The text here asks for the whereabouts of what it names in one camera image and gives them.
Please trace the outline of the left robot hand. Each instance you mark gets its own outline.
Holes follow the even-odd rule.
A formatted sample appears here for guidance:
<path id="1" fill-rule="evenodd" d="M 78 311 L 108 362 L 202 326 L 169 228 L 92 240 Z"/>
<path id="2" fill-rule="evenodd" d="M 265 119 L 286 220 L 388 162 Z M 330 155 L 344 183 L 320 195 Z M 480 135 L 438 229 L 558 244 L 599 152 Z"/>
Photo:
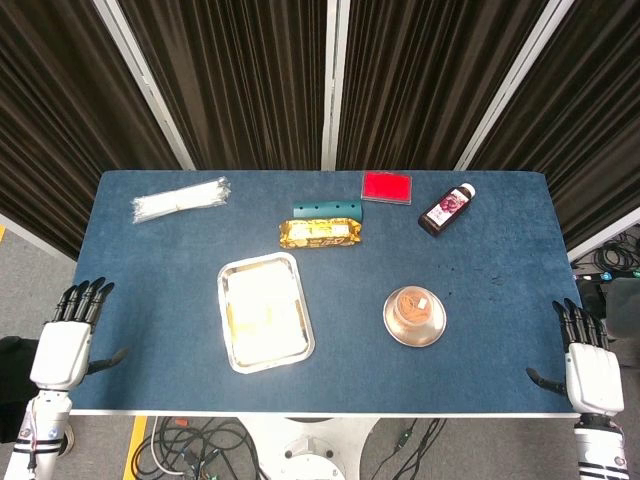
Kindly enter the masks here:
<path id="1" fill-rule="evenodd" d="M 62 293 L 53 317 L 44 323 L 32 364 L 30 380 L 39 389 L 69 392 L 86 376 L 110 369 L 126 358 L 127 347 L 106 359 L 90 358 L 93 336 L 113 289 L 112 282 L 99 277 Z"/>

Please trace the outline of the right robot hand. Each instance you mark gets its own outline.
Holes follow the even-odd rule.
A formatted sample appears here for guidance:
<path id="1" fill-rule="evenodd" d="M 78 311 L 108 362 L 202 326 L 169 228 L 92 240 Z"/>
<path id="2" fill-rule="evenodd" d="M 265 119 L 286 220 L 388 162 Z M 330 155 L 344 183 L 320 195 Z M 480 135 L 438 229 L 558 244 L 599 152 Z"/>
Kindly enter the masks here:
<path id="1" fill-rule="evenodd" d="M 566 398 L 581 415 L 613 417 L 624 410 L 620 364 L 606 324 L 566 298 L 554 300 L 563 342 L 565 377 L 556 382 L 528 367 L 529 379 L 543 390 Z"/>

